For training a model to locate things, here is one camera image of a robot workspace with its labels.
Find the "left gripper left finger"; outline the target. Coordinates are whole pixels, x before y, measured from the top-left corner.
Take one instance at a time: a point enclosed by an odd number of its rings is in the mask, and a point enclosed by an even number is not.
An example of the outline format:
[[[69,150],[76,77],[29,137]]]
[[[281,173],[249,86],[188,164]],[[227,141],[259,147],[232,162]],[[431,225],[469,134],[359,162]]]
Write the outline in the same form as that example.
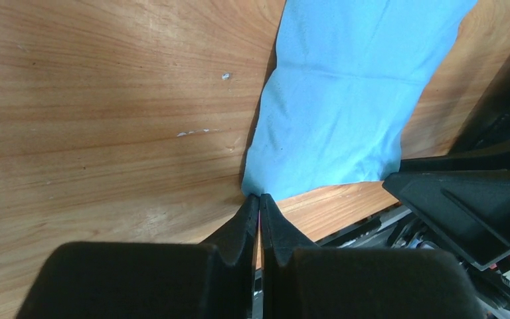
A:
[[[71,242],[43,264],[18,318],[250,318],[259,198],[198,244]]]

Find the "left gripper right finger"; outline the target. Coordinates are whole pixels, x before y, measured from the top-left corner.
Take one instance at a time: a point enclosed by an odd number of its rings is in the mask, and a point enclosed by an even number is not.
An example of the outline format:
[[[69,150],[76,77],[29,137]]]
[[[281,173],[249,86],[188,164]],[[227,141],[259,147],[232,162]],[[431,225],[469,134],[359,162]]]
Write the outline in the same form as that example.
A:
[[[260,197],[265,318],[482,318],[456,258],[429,249],[316,245]]]

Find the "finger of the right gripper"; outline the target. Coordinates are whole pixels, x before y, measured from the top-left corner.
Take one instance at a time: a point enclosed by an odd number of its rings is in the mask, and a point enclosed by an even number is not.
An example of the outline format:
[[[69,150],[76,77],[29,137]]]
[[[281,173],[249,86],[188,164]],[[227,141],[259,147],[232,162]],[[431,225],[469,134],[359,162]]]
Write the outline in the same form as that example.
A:
[[[382,186],[479,270],[510,255],[510,171],[394,173]]]

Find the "light blue cleaning cloth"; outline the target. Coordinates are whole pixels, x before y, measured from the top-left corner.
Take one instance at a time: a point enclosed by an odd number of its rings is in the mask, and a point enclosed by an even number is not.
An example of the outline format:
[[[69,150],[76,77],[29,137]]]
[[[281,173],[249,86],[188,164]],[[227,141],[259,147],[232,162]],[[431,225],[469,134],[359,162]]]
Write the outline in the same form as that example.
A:
[[[241,190],[380,181],[474,1],[287,1]]]

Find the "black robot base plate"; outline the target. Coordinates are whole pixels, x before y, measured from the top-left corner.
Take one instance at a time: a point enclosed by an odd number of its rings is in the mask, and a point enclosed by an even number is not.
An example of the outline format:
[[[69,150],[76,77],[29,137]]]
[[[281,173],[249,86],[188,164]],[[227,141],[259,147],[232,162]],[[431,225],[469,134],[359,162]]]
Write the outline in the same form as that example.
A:
[[[407,159],[404,172],[510,171],[510,57],[445,156]],[[468,273],[490,318],[510,318],[510,255],[479,270],[400,202],[318,241],[322,247],[444,249]]]

